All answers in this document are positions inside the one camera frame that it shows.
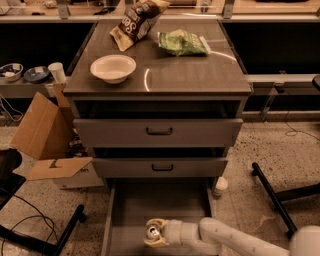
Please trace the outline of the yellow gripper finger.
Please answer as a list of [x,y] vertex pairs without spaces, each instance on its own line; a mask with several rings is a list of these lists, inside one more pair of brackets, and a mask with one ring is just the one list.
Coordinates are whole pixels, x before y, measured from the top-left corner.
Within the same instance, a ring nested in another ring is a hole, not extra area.
[[165,238],[162,236],[156,238],[155,240],[145,239],[144,244],[152,248],[159,248],[168,245],[168,243],[165,241]]
[[167,223],[167,219],[154,218],[147,221],[146,227],[149,228],[151,226],[155,226],[157,229],[162,230]]

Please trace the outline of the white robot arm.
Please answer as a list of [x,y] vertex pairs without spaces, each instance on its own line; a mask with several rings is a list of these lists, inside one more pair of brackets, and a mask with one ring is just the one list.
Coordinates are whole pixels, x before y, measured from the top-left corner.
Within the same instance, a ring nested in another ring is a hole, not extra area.
[[217,256],[223,245],[241,256],[320,256],[320,227],[299,229],[284,249],[210,217],[198,224],[156,218],[146,223],[144,243],[149,247],[186,245],[210,256]]

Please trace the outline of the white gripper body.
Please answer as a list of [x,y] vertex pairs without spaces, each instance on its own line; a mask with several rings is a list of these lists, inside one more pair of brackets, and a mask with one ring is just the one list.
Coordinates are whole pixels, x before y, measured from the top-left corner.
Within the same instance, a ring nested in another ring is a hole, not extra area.
[[169,220],[163,228],[163,235],[168,245],[191,246],[200,240],[198,225],[180,220]]

